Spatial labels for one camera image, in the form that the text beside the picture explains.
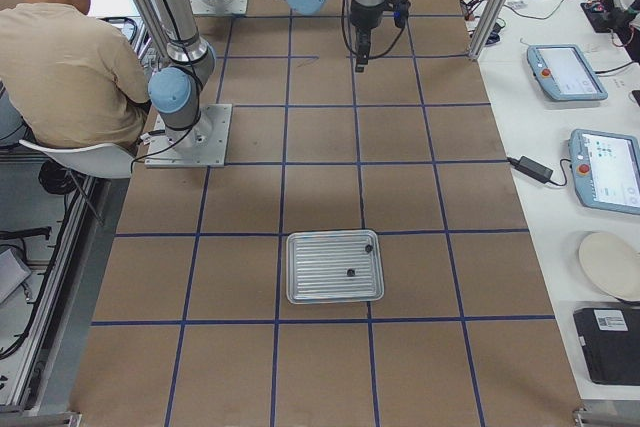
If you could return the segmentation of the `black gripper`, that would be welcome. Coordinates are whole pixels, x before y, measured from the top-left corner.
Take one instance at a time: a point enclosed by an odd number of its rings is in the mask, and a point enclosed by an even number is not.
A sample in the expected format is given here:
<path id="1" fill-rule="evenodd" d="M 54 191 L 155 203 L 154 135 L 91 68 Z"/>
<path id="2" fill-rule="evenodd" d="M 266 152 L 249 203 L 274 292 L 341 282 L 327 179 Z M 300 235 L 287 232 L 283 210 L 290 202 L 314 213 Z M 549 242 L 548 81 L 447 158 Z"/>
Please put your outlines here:
<path id="1" fill-rule="evenodd" d="M 356 31 L 356 73 L 363 73 L 368 66 L 372 30 L 380 25 L 382 14 L 382 3 L 367 6 L 351 0 L 349 20 Z"/>

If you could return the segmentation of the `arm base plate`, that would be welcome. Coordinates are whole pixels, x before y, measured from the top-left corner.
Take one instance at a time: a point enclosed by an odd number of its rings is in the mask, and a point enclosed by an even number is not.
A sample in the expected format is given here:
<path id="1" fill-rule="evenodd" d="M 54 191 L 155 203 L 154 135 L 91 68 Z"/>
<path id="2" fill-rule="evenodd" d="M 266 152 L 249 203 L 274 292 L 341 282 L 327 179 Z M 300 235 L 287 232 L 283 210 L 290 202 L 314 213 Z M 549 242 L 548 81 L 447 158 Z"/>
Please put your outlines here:
<path id="1" fill-rule="evenodd" d="M 249 0 L 190 0 L 196 16 L 245 16 Z"/>
<path id="2" fill-rule="evenodd" d="M 151 138 L 145 165 L 148 168 L 223 167 L 231 116 L 231 104 L 201 106 L 199 122 L 185 139 L 179 141 L 182 133 L 171 129 Z"/>

